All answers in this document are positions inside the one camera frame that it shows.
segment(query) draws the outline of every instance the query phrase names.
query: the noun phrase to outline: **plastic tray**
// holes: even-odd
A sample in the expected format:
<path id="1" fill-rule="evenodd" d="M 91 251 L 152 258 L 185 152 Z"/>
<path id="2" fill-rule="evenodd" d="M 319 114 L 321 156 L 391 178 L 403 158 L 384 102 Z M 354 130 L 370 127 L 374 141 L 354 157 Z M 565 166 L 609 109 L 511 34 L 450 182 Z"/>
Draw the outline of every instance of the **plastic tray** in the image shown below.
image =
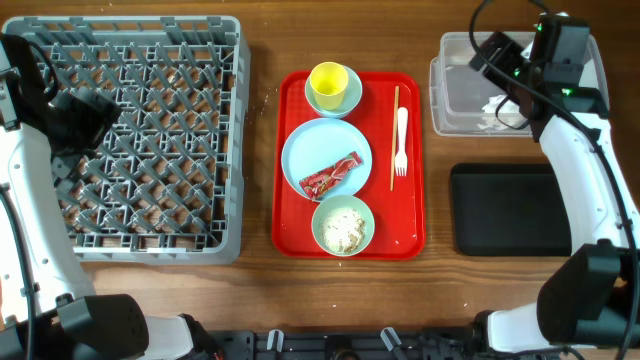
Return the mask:
<path id="1" fill-rule="evenodd" d="M 481 44 L 491 34 L 476 32 L 476 41 Z M 505 34 L 522 47 L 526 47 L 535 37 L 534 32 Z M 501 126 L 493 113 L 484 113 L 482 107 L 489 102 L 489 97 L 504 95 L 504 91 L 485 79 L 481 72 L 469 67 L 473 56 L 475 51 L 471 47 L 468 33 L 446 33 L 440 39 L 440 53 L 431 62 L 429 72 L 431 117 L 436 133 L 442 136 L 531 137 L 528 126 L 522 130 L 509 129 Z M 608 107 L 607 79 L 593 36 L 589 36 L 583 64 L 589 65 L 585 66 L 585 82 L 583 84 L 581 81 L 581 86 L 598 88 Z M 519 124 L 522 120 L 518 112 L 502 111 L 500 114 L 500 118 L 507 123 Z"/>
<path id="2" fill-rule="evenodd" d="M 237 19 L 19 17 L 3 31 L 42 46 L 62 91 L 87 86 L 123 109 L 79 183 L 57 188 L 79 260 L 238 257 L 251 53 Z"/>
<path id="3" fill-rule="evenodd" d="M 284 79 L 280 87 L 272 240 L 275 247 L 288 256 L 334 258 L 316 244 L 311 233 L 311 217 L 318 203 L 303 198 L 289 186 L 280 164 L 282 147 L 289 134 L 302 123 L 318 118 L 304 95 L 309 73 L 294 72 Z M 353 258 L 407 260 L 418 255 L 426 241 L 420 89 L 413 79 L 401 73 L 363 72 L 358 76 L 363 83 L 362 100 L 344 120 L 357 127 L 371 146 L 374 159 L 371 176 L 355 196 L 371 208 L 376 232 L 371 244 Z M 396 86 L 400 86 L 399 106 L 409 110 L 409 167 L 408 176 L 396 177 L 394 190 L 390 192 L 391 129 Z"/>

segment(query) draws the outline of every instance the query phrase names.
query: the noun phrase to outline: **cup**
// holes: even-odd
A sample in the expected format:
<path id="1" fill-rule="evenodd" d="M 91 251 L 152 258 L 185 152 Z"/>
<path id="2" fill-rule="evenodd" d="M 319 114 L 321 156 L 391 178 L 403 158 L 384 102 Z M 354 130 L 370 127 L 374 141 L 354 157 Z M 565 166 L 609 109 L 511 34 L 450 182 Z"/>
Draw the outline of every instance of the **cup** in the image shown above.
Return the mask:
<path id="1" fill-rule="evenodd" d="M 324 62 L 311 70 L 311 88 L 318 106 L 333 110 L 340 106 L 349 84 L 349 73 L 344 66 Z"/>

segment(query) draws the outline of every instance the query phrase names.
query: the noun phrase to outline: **light blue plate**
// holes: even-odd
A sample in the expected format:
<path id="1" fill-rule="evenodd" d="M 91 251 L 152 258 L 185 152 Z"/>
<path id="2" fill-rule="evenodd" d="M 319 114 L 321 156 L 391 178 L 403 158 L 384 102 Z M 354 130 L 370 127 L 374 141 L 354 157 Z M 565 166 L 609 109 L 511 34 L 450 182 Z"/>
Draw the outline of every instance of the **light blue plate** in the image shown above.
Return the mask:
<path id="1" fill-rule="evenodd" d="M 282 172 L 291 187 L 308 198 L 300 187 L 300 180 L 356 151 L 362 164 L 349 170 L 347 176 L 316 201 L 336 195 L 354 195 L 371 174 L 373 156 L 367 139 L 353 125 L 337 119 L 315 119 L 298 126 L 282 148 Z"/>
<path id="2" fill-rule="evenodd" d="M 358 105 L 360 99 L 362 99 L 362 81 L 360 81 L 360 78 L 355 71 L 346 66 L 344 68 L 347 70 L 347 73 L 349 73 L 349 84 L 347 85 L 347 91 L 344 94 L 342 104 L 340 104 L 337 109 L 325 110 L 318 106 L 318 103 L 316 103 L 316 98 L 313 97 L 311 81 L 309 78 L 307 78 L 307 83 L 304 86 L 304 95 L 306 96 L 307 101 L 309 102 L 309 105 L 311 105 L 313 110 L 315 110 L 318 115 L 324 118 L 342 119 L 343 117 L 349 115 L 349 113 Z"/>

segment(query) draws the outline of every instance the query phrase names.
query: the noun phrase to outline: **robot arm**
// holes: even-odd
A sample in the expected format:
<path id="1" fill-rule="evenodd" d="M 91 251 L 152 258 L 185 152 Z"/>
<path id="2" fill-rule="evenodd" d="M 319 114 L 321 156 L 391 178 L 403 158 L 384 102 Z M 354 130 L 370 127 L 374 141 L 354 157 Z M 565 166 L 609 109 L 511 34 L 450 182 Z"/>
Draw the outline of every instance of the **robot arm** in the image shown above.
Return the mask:
<path id="1" fill-rule="evenodd" d="M 545 283 L 537 303 L 480 317 L 486 345 L 514 353 L 622 343 L 621 358 L 640 337 L 633 305 L 640 274 L 632 241 L 640 235 L 634 226 L 640 219 L 613 153 L 602 96 L 579 87 L 589 27 L 580 19 L 542 15 L 531 55 L 522 58 L 527 52 L 502 33 L 482 47 L 475 43 L 475 20 L 488 2 L 472 18 L 477 55 L 470 66 L 480 71 L 486 64 L 484 76 L 528 119 L 559 183 L 573 256 Z M 618 278 L 628 284 L 616 288 Z"/>
<path id="2" fill-rule="evenodd" d="M 7 327 L 0 332 L 0 359 L 30 352 L 42 359 L 176 359 L 202 351 L 216 356 L 215 341 L 189 315 L 145 317 L 128 295 L 96 295 L 73 252 L 52 183 L 75 184 L 73 169 L 102 142 L 121 110 L 86 88 L 58 94 L 56 106 L 50 105 L 57 90 L 44 91 L 29 49 L 37 45 L 2 34 L 0 44 L 0 186 L 10 204 L 9 213 L 0 210 Z M 27 258 L 23 264 L 18 244 Z M 32 290 L 25 286 L 25 267 Z M 31 309 L 29 296 L 35 300 Z M 35 328 L 37 335 L 27 335 Z"/>
<path id="3" fill-rule="evenodd" d="M 609 122 L 600 119 L 596 114 L 575 115 L 586 126 L 600 131 L 598 143 L 603 146 L 614 171 L 625 207 L 631 220 L 640 223 L 638 211 L 613 153 Z M 597 271 L 597 276 L 591 276 L 593 273 L 588 269 L 570 260 L 563 267 L 564 271 L 559 270 L 547 282 L 546 288 L 543 287 L 538 303 L 489 315 L 487 344 L 495 351 L 509 353 L 547 349 L 555 347 L 559 342 L 616 346 L 622 338 L 627 314 L 626 309 L 620 312 L 609 301 L 616 295 L 612 293 L 613 286 L 623 271 L 620 257 L 609 252 L 578 253 L 585 244 L 596 245 L 601 239 L 607 239 L 612 248 L 628 248 L 626 235 L 620 226 L 620 214 L 617 212 L 611 184 L 584 134 L 565 120 L 553 117 L 540 136 L 540 145 L 558 179 L 569 217 L 574 257 L 597 259 L 602 262 L 602 268 L 594 269 L 593 272 Z M 636 238 L 640 238 L 640 228 L 634 227 L 633 232 Z M 563 296 L 556 297 L 563 289 Z M 581 305 L 591 301 L 597 302 L 594 304 L 597 305 L 594 306 L 595 314 L 578 312 Z M 567 310 L 565 304 L 576 313 L 571 314 L 571 310 Z M 561 320 L 562 323 L 549 325 L 557 320 Z M 558 329 L 563 327 L 573 329 L 569 330 L 569 334 L 558 333 Z M 554 340 L 554 345 L 549 343 L 548 338 Z"/>

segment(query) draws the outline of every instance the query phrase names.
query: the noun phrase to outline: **red tray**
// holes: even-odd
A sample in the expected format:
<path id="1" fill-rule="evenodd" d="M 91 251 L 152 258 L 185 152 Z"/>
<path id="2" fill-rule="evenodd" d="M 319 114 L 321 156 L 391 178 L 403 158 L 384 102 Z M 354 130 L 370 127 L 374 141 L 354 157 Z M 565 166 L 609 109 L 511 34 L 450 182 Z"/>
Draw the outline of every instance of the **red tray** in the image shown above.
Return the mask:
<path id="1" fill-rule="evenodd" d="M 311 217 L 318 203 L 303 198 L 289 186 L 280 163 L 282 147 L 289 134 L 299 125 L 320 117 L 304 96 L 309 73 L 294 72 L 280 86 L 271 237 L 275 247 L 285 255 L 334 258 L 316 244 L 311 233 Z M 371 244 L 353 257 L 407 260 L 422 251 L 426 239 L 420 89 L 413 79 L 401 73 L 363 72 L 358 76 L 363 85 L 362 100 L 344 120 L 357 127 L 371 146 L 374 161 L 371 175 L 355 196 L 371 208 L 376 230 Z M 400 86 L 398 106 L 409 110 L 406 144 L 409 167 L 408 176 L 396 176 L 393 192 L 390 192 L 396 86 Z"/>

